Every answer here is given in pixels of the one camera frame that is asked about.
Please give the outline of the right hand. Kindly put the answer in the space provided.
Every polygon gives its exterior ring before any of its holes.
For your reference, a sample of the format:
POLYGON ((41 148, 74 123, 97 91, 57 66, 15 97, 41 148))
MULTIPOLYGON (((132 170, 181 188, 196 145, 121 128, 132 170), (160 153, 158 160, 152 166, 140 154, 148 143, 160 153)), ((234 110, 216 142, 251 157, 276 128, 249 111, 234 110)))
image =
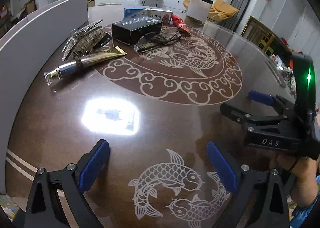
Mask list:
POLYGON ((310 206, 319 193, 316 181, 317 161, 311 158, 297 160, 291 156, 280 154, 277 157, 277 162, 297 178, 291 190, 291 199, 301 208, 310 206))

